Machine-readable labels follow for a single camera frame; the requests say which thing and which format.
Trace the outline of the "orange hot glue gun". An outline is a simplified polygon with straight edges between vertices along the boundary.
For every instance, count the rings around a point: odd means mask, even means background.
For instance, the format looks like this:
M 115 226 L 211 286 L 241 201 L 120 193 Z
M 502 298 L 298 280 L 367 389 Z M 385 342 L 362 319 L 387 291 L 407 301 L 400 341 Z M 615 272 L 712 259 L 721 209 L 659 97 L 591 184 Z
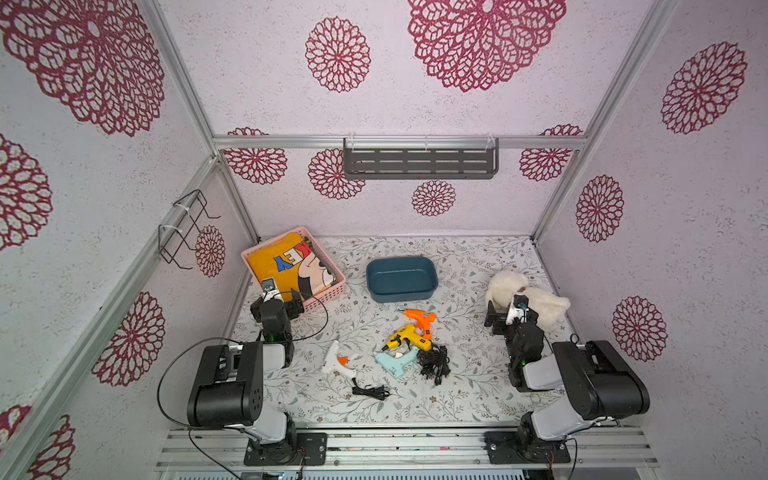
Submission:
M 422 331 L 422 337 L 426 340 L 432 340 L 431 324 L 437 320 L 434 313 L 429 313 L 415 309 L 405 309 L 403 314 L 417 322 L 418 328 Z

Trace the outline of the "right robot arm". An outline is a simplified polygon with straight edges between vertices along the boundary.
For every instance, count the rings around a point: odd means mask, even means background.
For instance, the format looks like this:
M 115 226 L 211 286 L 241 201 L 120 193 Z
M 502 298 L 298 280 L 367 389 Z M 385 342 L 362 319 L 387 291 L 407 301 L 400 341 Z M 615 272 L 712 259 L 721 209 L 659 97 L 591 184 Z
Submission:
M 567 442 L 576 433 L 650 408 L 645 384 L 610 342 L 555 342 L 545 356 L 538 318 L 522 294 L 515 294 L 501 311 L 487 302 L 484 325 L 504 337 L 511 385 L 521 393 L 564 390 L 552 404 L 525 413 L 516 431 L 484 434 L 489 461 L 495 465 L 574 463 Z

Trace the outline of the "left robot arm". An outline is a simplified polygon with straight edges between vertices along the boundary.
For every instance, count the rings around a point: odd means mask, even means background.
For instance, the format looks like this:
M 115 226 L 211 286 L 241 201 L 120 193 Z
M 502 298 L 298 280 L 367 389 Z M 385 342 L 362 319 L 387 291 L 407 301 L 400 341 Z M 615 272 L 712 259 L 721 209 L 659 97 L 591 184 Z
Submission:
M 264 400 L 264 373 L 287 367 L 294 339 L 267 343 L 219 337 L 217 345 L 203 349 L 186 403 L 186 419 L 177 420 L 163 407 L 162 382 L 156 390 L 160 413 L 195 431 L 233 431 L 247 439 L 243 464 L 247 467 L 322 466 L 328 436 L 300 433 L 290 414 Z

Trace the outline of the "white hot glue gun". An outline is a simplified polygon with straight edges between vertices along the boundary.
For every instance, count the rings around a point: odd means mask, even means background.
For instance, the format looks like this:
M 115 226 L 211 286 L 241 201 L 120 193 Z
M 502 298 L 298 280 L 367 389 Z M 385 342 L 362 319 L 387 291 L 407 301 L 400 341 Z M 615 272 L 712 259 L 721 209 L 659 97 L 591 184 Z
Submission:
M 340 348 L 340 343 L 338 340 L 333 340 L 330 344 L 326 355 L 323 367 L 321 371 L 324 374 L 330 374 L 330 373 L 339 373 L 340 375 L 352 380 L 356 378 L 356 371 L 348 368 L 346 366 L 346 362 L 348 361 L 347 357 L 340 357 L 338 355 Z

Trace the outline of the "mint green hot glue gun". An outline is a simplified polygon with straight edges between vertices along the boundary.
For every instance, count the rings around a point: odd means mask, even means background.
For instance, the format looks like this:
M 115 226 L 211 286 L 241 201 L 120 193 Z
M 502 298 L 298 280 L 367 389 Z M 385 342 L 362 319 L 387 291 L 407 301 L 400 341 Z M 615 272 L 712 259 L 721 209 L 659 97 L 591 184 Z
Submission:
M 401 379 L 405 375 L 405 371 L 409 365 L 411 365 L 418 355 L 417 349 L 411 349 L 407 353 L 399 354 L 395 356 L 386 352 L 377 353 L 374 358 L 376 362 L 395 379 Z

